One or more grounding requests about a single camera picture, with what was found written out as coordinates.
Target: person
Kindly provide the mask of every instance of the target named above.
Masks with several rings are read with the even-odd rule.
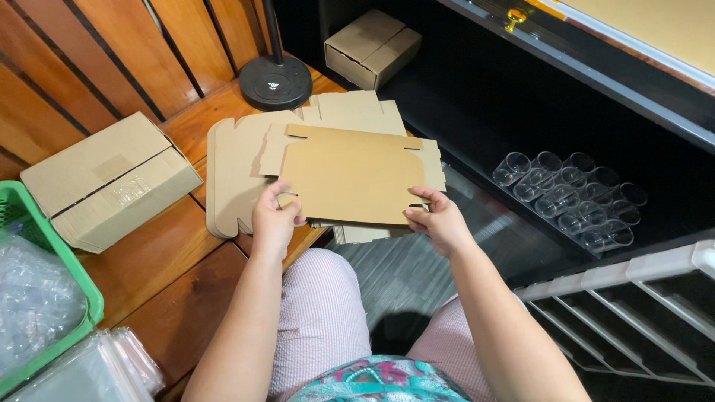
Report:
[[[458,297],[434,314],[407,356],[372,356],[345,259],[312,248],[282,274],[293,227],[305,221],[300,201],[279,207],[287,186],[270,185],[253,210],[251,256],[184,402],[590,400],[455,203],[424,187],[410,191],[431,199],[432,212],[405,214],[449,259]]]

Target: hand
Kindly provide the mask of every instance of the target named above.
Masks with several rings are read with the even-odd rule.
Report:
[[[304,216],[296,216],[300,211],[300,201],[295,200],[281,208],[278,194],[288,188],[288,182],[271,184],[261,194],[253,207],[252,254],[275,255],[283,260],[288,255],[288,243],[293,236],[293,227],[305,222]]]
[[[454,201],[431,188],[412,187],[410,191],[432,200],[432,212],[406,210],[405,215],[414,221],[410,229],[429,236],[437,253],[449,258],[455,250],[476,244]]]

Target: green plastic basket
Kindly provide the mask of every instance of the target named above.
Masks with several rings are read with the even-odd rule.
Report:
[[[58,255],[69,272],[87,295],[87,311],[84,319],[72,332],[47,348],[40,356],[0,381],[0,397],[32,376],[40,368],[61,355],[92,331],[104,317],[104,299],[99,289],[84,271],[69,246],[54,231],[49,220],[39,209],[25,186],[13,180],[0,182],[0,227],[12,222],[22,222],[19,235],[39,247]]]

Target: pink striped pants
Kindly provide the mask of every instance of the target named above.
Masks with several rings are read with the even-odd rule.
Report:
[[[286,401],[325,371],[372,354],[358,278],[345,258],[309,249],[283,275],[281,298],[269,401]],[[444,371],[474,401],[495,401],[456,296],[407,357]]]

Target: gold drawer knob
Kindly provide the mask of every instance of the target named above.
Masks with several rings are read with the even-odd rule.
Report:
[[[521,24],[526,21],[526,11],[522,9],[510,9],[509,13],[506,14],[509,17],[509,25],[504,27],[504,30],[511,33],[514,32],[514,26],[516,24]]]

